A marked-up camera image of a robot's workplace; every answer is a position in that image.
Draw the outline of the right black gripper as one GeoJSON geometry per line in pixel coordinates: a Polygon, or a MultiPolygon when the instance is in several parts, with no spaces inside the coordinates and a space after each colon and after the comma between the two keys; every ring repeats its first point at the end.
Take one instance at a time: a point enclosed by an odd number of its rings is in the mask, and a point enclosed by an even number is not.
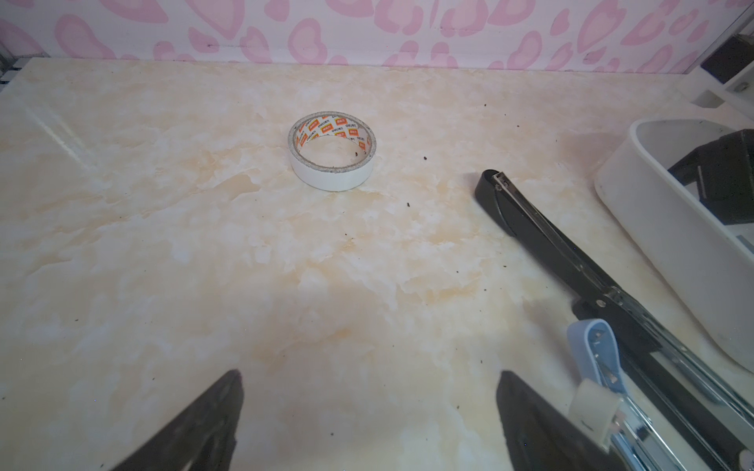
{"type": "Polygon", "coordinates": [[[683,186],[724,225],[753,222],[753,130],[735,131],[701,145],[671,166],[683,186]]]}

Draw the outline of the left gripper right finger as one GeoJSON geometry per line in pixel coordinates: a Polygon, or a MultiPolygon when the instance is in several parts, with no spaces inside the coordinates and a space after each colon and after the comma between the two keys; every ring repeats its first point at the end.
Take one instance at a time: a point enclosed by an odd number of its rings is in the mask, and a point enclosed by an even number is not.
{"type": "Polygon", "coordinates": [[[496,402],[514,470],[622,470],[614,451],[603,451],[516,373],[501,373],[496,402]]]}

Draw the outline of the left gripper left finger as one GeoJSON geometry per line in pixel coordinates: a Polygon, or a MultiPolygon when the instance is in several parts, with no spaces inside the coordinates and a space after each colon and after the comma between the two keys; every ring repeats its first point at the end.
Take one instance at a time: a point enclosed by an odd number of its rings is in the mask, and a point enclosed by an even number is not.
{"type": "Polygon", "coordinates": [[[226,372],[115,469],[228,470],[244,398],[241,372],[226,372]]]}

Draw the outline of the light blue mini stapler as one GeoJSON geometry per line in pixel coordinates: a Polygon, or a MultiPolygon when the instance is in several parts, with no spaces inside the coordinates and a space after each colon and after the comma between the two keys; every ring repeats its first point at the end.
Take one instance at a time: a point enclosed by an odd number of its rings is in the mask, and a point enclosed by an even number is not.
{"type": "Polygon", "coordinates": [[[567,340],[581,382],[590,379],[624,399],[626,418],[608,451],[614,451],[630,470],[683,470],[683,464],[626,389],[617,339],[607,321],[575,322],[567,328],[567,340]]]}

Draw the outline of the black stapler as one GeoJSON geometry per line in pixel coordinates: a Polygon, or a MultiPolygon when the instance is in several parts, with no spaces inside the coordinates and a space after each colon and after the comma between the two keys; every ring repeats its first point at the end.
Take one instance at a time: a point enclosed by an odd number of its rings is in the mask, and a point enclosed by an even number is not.
{"type": "Polygon", "coordinates": [[[502,172],[474,191],[491,219],[576,296],[573,314],[602,319],[622,370],[713,470],[753,467],[753,408],[639,301],[553,225],[502,172]]]}

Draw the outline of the white mini stapler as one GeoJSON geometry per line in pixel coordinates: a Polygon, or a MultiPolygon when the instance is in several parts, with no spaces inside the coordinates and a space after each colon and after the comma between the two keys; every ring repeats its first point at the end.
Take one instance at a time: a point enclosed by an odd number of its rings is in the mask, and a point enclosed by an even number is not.
{"type": "Polygon", "coordinates": [[[626,414],[624,399],[590,379],[578,386],[567,418],[600,449],[608,451],[612,437],[620,432],[626,414]]]}

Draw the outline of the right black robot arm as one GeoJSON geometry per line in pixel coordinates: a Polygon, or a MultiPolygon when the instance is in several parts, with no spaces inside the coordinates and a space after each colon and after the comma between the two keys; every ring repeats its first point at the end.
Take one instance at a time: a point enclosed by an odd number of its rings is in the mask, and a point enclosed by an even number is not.
{"type": "MultiPolygon", "coordinates": [[[[728,103],[753,117],[753,36],[733,35],[686,76],[679,90],[691,103],[728,103]]],[[[753,129],[727,133],[690,151],[670,173],[695,184],[700,202],[724,225],[753,222],[753,129]]]]}

